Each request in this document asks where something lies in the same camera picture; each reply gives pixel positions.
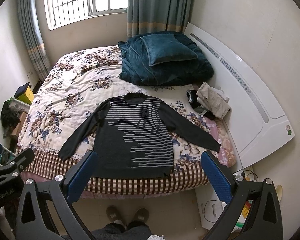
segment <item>sweater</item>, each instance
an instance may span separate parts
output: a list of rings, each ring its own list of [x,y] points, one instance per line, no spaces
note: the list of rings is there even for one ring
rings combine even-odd
[[[58,152],[61,159],[71,157],[93,130],[98,160],[92,177],[98,178],[146,179],[170,174],[173,146],[168,131],[198,146],[220,150],[209,133],[162,100],[142,93],[102,102],[64,143]]]

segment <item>shoe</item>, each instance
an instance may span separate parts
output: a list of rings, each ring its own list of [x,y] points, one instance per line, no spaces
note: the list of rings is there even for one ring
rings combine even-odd
[[[143,223],[146,223],[148,219],[149,211],[145,208],[140,208],[132,218],[132,221],[141,221]]]
[[[120,220],[124,226],[127,225],[116,206],[109,206],[106,210],[106,214],[111,223]]]

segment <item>beige wall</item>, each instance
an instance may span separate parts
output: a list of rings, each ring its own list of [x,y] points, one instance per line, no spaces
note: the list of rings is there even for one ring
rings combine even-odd
[[[30,82],[35,85],[38,76],[33,68],[18,20],[17,0],[5,0],[0,7],[0,113],[3,102],[14,96],[18,87]],[[8,147],[9,140],[2,139],[0,121],[0,142]]]
[[[127,39],[127,14],[89,18],[49,31],[43,0],[35,0],[42,39],[52,66],[65,54],[117,45]]]
[[[276,96],[295,138],[254,165],[283,186],[284,239],[300,225],[300,10],[293,0],[194,0],[191,23],[241,57]]]

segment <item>floral bedspread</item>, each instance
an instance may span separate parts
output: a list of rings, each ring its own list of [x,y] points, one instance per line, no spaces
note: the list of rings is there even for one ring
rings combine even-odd
[[[214,152],[222,164],[230,167],[235,157],[229,137],[220,121],[211,121],[196,113],[187,100],[188,86],[136,86],[118,78],[122,59],[117,46],[94,48],[63,56],[51,70],[34,96],[18,140],[18,152],[30,147],[35,159],[26,169],[52,179],[76,164],[92,150],[95,133],[86,137],[72,158],[61,161],[57,155],[74,130],[107,98],[129,92],[158,97],[185,118],[209,132],[222,147]],[[204,148],[188,143],[171,133],[174,169],[170,177],[159,179],[91,178],[86,190],[103,194],[170,193],[207,183],[200,166]]]

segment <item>tile floor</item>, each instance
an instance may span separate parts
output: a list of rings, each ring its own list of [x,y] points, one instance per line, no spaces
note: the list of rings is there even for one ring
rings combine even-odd
[[[73,207],[87,228],[95,230],[109,223],[106,208],[110,205],[116,205],[127,222],[130,222],[139,207],[146,207],[150,212],[147,225],[151,232],[164,235],[166,240],[201,240],[206,234],[206,230],[201,227],[194,189],[147,199],[81,199]],[[60,234],[65,234],[50,201],[48,206]]]

